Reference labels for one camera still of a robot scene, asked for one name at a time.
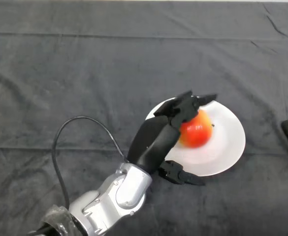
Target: plastic wrap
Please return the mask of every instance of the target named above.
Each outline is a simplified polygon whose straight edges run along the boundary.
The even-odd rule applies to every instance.
[[[42,219],[43,222],[55,228],[61,236],[82,236],[75,226],[69,211],[61,206],[53,205]]]

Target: gray tablecloth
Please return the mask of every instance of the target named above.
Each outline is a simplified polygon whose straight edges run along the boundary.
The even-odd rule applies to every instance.
[[[49,148],[66,119],[101,120],[127,153],[147,113],[189,89],[239,117],[242,158],[205,187],[153,176],[145,206],[107,235],[288,236],[288,3],[0,0],[0,236],[64,204]],[[120,162],[88,121],[59,149],[72,201]]]

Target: cable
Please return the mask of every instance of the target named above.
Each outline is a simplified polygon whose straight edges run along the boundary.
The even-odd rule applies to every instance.
[[[55,137],[54,137],[54,140],[53,140],[53,143],[52,143],[52,148],[51,148],[51,154],[52,154],[52,161],[53,161],[53,165],[54,165],[54,169],[55,169],[55,172],[56,172],[56,175],[57,175],[57,178],[59,179],[59,182],[60,182],[60,185],[61,185],[61,189],[62,189],[62,192],[63,192],[63,195],[64,195],[64,199],[65,199],[65,208],[68,210],[69,209],[69,196],[68,196],[68,192],[67,192],[67,189],[66,189],[66,186],[65,186],[65,183],[64,183],[64,180],[63,180],[63,177],[61,175],[61,172],[60,172],[60,169],[57,165],[57,161],[56,161],[56,144],[57,144],[57,141],[59,139],[59,136],[62,132],[62,130],[69,124],[71,123],[72,121],[76,120],[76,119],[88,119],[88,120],[91,120],[95,123],[97,123],[98,125],[100,125],[110,136],[110,138],[112,139],[116,149],[118,150],[119,154],[122,156],[122,159],[123,159],[123,162],[128,162],[126,157],[124,156],[124,154],[122,153],[118,143],[116,142],[116,140],[114,139],[113,135],[110,133],[110,131],[105,127],[104,124],[102,124],[100,121],[96,120],[96,119],[93,119],[91,117],[86,117],[86,116],[78,116],[78,117],[73,117],[73,118],[70,118],[69,120],[67,120],[57,131]],[[36,235],[43,235],[47,232],[49,232],[50,230],[52,230],[53,227],[51,226],[46,226],[36,232],[33,232],[33,233],[28,233],[27,236],[36,236]]]

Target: white plate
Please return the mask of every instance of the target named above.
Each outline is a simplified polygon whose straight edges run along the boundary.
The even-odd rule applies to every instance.
[[[164,102],[153,108],[146,119],[154,117],[154,112]],[[207,112],[215,125],[210,140],[197,148],[184,147],[178,142],[165,159],[180,163],[186,172],[197,176],[211,176],[229,169],[239,160],[246,144],[246,136],[240,120],[219,102],[213,101],[200,109]]]

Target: red apple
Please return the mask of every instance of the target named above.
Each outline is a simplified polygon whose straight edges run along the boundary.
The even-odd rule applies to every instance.
[[[181,125],[180,132],[180,143],[189,148],[197,148],[211,138],[213,126],[207,113],[199,110],[196,117]]]

